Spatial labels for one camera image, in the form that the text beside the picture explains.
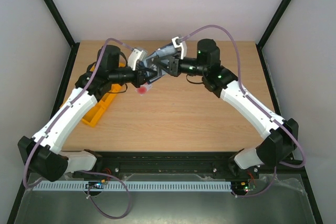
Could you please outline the black frame post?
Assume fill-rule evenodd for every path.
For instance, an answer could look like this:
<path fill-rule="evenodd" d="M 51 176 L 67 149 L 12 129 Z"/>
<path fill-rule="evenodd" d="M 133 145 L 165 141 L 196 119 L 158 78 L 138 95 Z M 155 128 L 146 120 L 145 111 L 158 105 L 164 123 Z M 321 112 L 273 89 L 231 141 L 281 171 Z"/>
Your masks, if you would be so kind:
<path fill-rule="evenodd" d="M 63 37 L 65 38 L 68 45 L 73 48 L 77 47 L 78 44 L 75 42 L 73 36 L 71 35 L 61 13 L 59 12 L 54 0 L 43 0 L 47 6 L 50 14 L 52 15 L 54 21 L 56 22 L 59 30 L 61 31 Z"/>
<path fill-rule="evenodd" d="M 273 31 L 275 30 L 276 26 L 278 25 L 279 21 L 281 20 L 283 14 L 285 13 L 287 7 L 291 3 L 292 0 L 281 0 L 279 6 L 277 7 L 273 17 L 271 18 L 269 24 L 267 25 L 261 39 L 257 44 L 257 49 L 262 50 L 266 45 L 268 39 L 272 35 Z"/>

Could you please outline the left black frame post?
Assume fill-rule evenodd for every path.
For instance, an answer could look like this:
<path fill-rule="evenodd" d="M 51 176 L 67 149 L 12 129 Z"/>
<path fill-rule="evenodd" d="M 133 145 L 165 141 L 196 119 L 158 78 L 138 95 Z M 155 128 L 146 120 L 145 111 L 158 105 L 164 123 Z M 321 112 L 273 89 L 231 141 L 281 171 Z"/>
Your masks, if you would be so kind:
<path fill-rule="evenodd" d="M 50 14 L 52 15 L 54 21 L 56 22 L 59 30 L 61 31 L 63 37 L 65 38 L 68 45 L 73 48 L 77 47 L 78 44 L 75 42 L 73 36 L 71 35 L 61 13 L 59 12 L 54 0 L 43 0 L 47 6 Z"/>

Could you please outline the black aluminium rail base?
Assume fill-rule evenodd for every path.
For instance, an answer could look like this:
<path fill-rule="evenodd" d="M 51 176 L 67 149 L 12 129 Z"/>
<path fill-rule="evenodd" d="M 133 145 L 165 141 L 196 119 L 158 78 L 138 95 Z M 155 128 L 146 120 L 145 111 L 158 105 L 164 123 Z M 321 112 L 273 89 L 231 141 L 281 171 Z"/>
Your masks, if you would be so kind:
<path fill-rule="evenodd" d="M 80 154 L 80 152 L 65 152 L 56 155 L 49 151 L 36 151 L 28 170 L 39 174 L 42 178 L 55 182 L 64 174 L 71 173 L 74 178 L 85 180 L 99 180 L 113 175 L 119 179 L 123 175 L 131 174 L 197 174 L 210 175 L 214 179 L 228 181 L 247 180 L 253 176 L 259 177 L 261 172 L 273 173 L 271 166 L 256 165 L 247 169 L 240 169 L 233 163 L 233 152 L 84 152 L 93 154 L 97 160 L 93 168 L 75 168 L 73 172 L 65 172 L 70 167 L 70 157 L 65 154 Z M 81 172 L 87 170 L 103 175 L 91 175 Z"/>

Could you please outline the dark blue card holder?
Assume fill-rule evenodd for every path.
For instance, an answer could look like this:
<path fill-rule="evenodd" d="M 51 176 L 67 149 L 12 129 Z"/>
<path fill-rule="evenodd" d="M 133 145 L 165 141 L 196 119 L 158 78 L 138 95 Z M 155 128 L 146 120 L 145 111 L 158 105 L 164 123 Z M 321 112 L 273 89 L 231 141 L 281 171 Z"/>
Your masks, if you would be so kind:
<path fill-rule="evenodd" d="M 153 68 L 153 66 L 156 65 L 156 60 L 165 56 L 174 55 L 175 53 L 177 53 L 177 49 L 173 46 L 173 44 L 168 44 L 145 56 L 141 59 L 141 62 L 145 67 Z"/>

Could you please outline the red dot card on table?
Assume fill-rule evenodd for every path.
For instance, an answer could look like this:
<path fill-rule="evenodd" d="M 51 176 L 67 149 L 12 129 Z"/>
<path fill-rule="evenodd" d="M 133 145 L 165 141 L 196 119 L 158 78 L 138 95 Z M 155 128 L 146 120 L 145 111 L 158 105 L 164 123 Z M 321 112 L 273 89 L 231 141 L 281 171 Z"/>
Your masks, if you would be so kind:
<path fill-rule="evenodd" d="M 152 88 L 151 85 L 142 85 L 139 88 L 136 88 L 136 92 L 139 95 L 145 95 L 150 89 Z"/>

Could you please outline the black VIP card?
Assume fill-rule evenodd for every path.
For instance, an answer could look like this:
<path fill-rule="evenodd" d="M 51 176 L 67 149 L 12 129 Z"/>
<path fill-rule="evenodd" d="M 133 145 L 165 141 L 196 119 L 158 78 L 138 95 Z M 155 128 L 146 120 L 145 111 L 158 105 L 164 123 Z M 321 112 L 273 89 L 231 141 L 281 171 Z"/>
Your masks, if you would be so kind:
<path fill-rule="evenodd" d="M 147 70 L 147 84 L 152 84 L 167 75 L 164 70 L 162 70 L 160 67 L 158 67 L 156 64 L 153 64 L 152 62 L 146 63 L 144 61 L 140 61 L 139 66 L 144 67 Z"/>

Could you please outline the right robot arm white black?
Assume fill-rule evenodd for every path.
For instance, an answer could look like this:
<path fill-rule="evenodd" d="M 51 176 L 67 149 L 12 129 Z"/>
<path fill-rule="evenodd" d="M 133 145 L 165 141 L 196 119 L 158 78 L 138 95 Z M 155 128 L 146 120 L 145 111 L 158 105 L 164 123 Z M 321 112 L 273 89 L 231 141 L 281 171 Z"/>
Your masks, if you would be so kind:
<path fill-rule="evenodd" d="M 200 76 L 204 87 L 235 108 L 263 139 L 256 147 L 244 148 L 229 159 L 232 176 L 242 177 L 253 166 L 276 167 L 297 148 L 298 123 L 273 113 L 251 95 L 238 77 L 221 65 L 220 49 L 214 40 L 198 41 L 196 58 L 188 58 L 185 53 L 185 43 L 172 41 L 144 62 L 157 71 L 158 78 L 166 74 L 177 77 L 182 73 Z"/>

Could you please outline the right black frame post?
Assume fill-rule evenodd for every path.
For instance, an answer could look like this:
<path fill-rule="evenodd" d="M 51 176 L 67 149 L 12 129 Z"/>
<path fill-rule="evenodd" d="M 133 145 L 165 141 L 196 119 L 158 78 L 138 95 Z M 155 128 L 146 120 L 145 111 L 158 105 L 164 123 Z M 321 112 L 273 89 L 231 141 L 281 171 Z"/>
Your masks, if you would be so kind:
<path fill-rule="evenodd" d="M 291 3 L 292 0 L 281 0 L 279 6 L 277 7 L 273 17 L 271 18 L 269 24 L 267 25 L 261 39 L 257 44 L 257 49 L 262 50 L 266 45 L 268 39 L 272 35 L 273 31 L 275 30 L 276 26 L 278 25 L 279 21 L 281 20 L 283 14 L 285 13 L 287 7 Z"/>

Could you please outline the yellow three-compartment bin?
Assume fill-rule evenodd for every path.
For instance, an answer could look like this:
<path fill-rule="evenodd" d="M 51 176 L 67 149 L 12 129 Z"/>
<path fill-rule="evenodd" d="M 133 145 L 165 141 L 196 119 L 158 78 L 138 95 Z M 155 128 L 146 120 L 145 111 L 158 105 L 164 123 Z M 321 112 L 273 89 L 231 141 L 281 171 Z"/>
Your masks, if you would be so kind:
<path fill-rule="evenodd" d="M 96 63 L 94 62 L 88 66 L 89 71 L 93 71 L 95 69 L 95 64 Z M 72 85 L 71 88 L 68 88 L 68 91 L 66 93 L 66 99 L 64 99 L 63 104 L 67 103 L 67 100 L 69 100 L 69 98 L 72 99 L 77 96 L 77 93 L 79 93 L 79 91 L 76 94 L 71 95 L 72 90 L 74 88 L 75 88 L 74 84 Z M 119 84 L 113 84 L 111 86 L 111 90 L 108 93 L 106 93 L 93 108 L 91 108 L 85 115 L 83 115 L 81 122 L 90 127 L 95 127 L 98 124 L 101 117 L 103 116 L 103 114 L 107 111 L 109 105 L 116 98 L 117 94 L 114 93 L 121 92 L 122 91 L 121 89 L 122 87 Z"/>

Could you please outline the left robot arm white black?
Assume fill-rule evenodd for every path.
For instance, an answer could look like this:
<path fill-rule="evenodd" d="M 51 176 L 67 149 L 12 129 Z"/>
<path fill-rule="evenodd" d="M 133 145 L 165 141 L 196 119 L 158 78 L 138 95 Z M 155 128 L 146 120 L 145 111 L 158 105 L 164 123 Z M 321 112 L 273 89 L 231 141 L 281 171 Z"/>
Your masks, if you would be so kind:
<path fill-rule="evenodd" d="M 94 152 L 64 152 L 63 145 L 82 118 L 111 94 L 114 85 L 130 83 L 138 88 L 156 76 L 156 71 L 142 63 L 147 54 L 144 49 L 133 48 L 129 57 L 125 57 L 117 46 L 101 47 L 97 59 L 78 78 L 69 98 L 50 121 L 31 138 L 23 136 L 19 140 L 18 148 L 25 164 L 23 181 L 27 188 L 35 186 L 28 183 L 28 172 L 55 182 L 65 173 L 94 168 L 98 159 Z"/>

